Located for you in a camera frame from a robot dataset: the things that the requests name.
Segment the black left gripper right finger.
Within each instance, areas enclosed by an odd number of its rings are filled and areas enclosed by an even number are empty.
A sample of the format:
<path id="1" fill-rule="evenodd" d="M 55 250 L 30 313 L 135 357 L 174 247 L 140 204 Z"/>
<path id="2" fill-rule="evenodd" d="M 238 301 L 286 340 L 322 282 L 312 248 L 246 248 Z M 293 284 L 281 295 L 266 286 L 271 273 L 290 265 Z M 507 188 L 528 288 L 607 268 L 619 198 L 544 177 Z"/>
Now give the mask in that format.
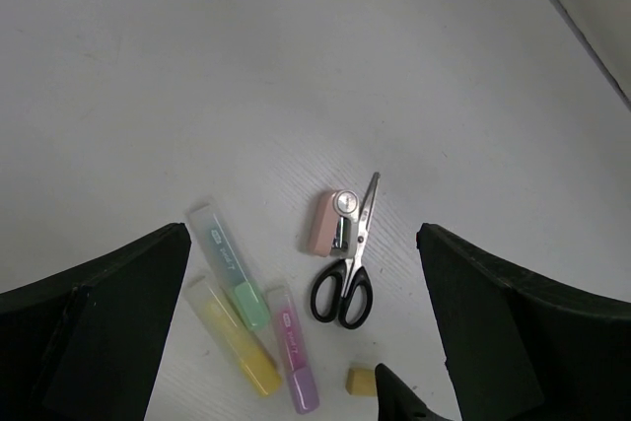
<path id="1" fill-rule="evenodd" d="M 417 247 L 464 420 L 627 420 L 630 305 L 425 223 Z"/>

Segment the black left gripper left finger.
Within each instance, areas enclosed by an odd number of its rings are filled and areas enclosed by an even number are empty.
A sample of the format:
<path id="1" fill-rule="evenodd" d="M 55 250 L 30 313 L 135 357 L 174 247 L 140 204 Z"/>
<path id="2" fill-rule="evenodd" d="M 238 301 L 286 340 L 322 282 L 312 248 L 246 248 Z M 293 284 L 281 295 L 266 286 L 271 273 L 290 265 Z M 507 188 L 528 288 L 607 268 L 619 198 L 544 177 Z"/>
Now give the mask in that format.
<path id="1" fill-rule="evenodd" d="M 2 419 L 143 419 L 190 248 L 171 223 L 2 293 Z"/>

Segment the black handled scissors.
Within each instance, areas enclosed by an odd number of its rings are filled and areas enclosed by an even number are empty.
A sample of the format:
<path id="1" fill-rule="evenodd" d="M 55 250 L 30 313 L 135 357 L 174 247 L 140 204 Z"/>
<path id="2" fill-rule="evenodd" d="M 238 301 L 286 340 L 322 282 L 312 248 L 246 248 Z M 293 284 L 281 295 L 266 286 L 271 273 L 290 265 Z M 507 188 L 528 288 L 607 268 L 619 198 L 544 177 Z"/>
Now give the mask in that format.
<path id="1" fill-rule="evenodd" d="M 333 257 L 335 260 L 322 269 L 315 278 L 310 293 L 310 310 L 315 320 L 322 323 L 338 322 L 342 327 L 355 330 L 369 317 L 374 304 L 374 290 L 370 275 L 363 263 L 369 232 L 373 220 L 381 174 L 373 173 L 359 209 L 352 216 L 349 249 Z M 325 280 L 333 280 L 328 310 L 317 308 L 317 294 Z"/>

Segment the pink eraser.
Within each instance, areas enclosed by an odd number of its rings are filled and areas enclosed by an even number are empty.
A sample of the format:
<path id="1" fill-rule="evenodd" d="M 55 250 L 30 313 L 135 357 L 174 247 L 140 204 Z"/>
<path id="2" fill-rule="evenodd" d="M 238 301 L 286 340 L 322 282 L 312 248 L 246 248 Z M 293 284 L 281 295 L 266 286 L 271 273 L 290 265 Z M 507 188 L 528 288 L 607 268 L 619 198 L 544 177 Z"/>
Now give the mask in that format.
<path id="1" fill-rule="evenodd" d="M 306 251 L 320 257 L 349 249 L 352 216 L 359 209 L 357 194 L 349 189 L 327 190 L 316 200 Z"/>

